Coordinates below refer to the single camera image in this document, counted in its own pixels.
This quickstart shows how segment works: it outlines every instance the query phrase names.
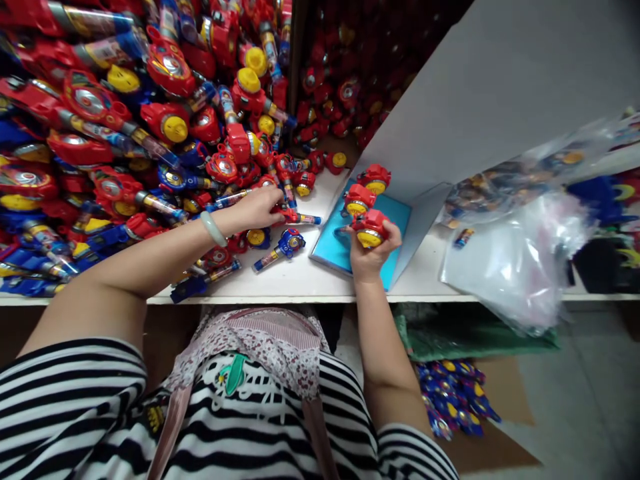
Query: person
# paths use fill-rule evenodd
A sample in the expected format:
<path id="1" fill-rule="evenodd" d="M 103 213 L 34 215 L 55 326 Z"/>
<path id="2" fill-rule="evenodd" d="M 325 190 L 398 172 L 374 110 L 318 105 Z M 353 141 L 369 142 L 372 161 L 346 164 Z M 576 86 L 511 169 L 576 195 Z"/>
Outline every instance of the person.
<path id="1" fill-rule="evenodd" d="M 212 213 L 213 228 L 272 225 L 281 200 L 262 187 Z M 401 236 L 385 228 L 370 251 L 351 232 L 364 391 L 311 312 L 265 307 L 204 316 L 143 396 L 146 300 L 214 246 L 206 221 L 83 272 L 0 371 L 0 478 L 457 478 L 386 300 L 379 273 Z"/>

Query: plastic bag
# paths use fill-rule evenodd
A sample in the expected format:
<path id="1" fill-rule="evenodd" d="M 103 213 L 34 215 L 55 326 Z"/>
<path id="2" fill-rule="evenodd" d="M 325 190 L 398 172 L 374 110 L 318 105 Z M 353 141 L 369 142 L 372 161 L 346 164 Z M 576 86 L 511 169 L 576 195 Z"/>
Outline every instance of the plastic bag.
<path id="1" fill-rule="evenodd" d="M 438 221 L 451 228 L 494 221 L 593 168 L 618 120 L 602 119 L 485 170 L 451 189 Z"/>
<path id="2" fill-rule="evenodd" d="M 577 198 L 548 192 L 503 219 L 456 230 L 440 280 L 478 297 L 516 332 L 540 336 L 557 324 L 567 260 L 596 227 Z"/>

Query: striped shirt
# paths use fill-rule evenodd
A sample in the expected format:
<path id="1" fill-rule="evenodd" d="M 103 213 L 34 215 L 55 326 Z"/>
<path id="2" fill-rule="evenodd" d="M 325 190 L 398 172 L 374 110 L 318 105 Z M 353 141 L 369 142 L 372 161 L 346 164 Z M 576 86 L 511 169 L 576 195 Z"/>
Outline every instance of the striped shirt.
<path id="1" fill-rule="evenodd" d="M 235 354 L 200 365 L 165 478 L 316 478 L 301 401 L 259 364 L 225 393 Z M 375 431 L 350 368 L 322 354 L 321 396 L 338 473 L 352 478 L 457 478 L 414 428 Z M 0 371 L 0 478 L 144 479 L 169 400 L 143 396 L 147 373 L 128 343 L 91 338 L 24 355 Z"/>

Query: apron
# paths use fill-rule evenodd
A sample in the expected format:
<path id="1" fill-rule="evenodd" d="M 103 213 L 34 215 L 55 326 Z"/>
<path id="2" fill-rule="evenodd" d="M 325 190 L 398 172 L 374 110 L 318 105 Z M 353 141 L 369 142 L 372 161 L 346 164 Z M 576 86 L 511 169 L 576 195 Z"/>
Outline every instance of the apron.
<path id="1" fill-rule="evenodd" d="M 162 384 L 171 397 L 147 478 L 159 480 L 164 474 L 182 428 L 198 367 L 204 360 L 232 350 L 258 362 L 274 380 L 301 398 L 305 426 L 322 477 L 338 479 L 319 394 L 320 350 L 329 352 L 329 346 L 312 310 L 303 305 L 302 313 L 278 307 L 216 314 L 217 311 L 209 308 L 204 314 L 191 343 L 176 357 L 173 371 Z M 227 392 L 233 392 L 239 382 L 238 375 L 230 375 Z"/>

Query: right hand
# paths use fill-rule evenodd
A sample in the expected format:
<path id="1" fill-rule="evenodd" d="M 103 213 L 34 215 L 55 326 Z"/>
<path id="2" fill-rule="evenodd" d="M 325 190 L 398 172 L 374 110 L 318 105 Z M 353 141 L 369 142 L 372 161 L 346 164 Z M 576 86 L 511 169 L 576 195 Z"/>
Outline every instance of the right hand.
<path id="1" fill-rule="evenodd" d="M 351 236 L 351 270 L 353 279 L 360 283 L 374 283 L 380 279 L 380 270 L 392 251 L 402 245 L 400 229 L 385 220 L 382 226 L 389 238 L 373 249 L 366 249 L 356 237 L 355 231 L 348 228 Z"/>
<path id="2" fill-rule="evenodd" d="M 254 189 L 235 205 L 213 212 L 213 220 L 224 236 L 228 237 L 249 229 L 270 227 L 284 220 L 281 213 L 271 213 L 283 193 L 275 185 Z"/>

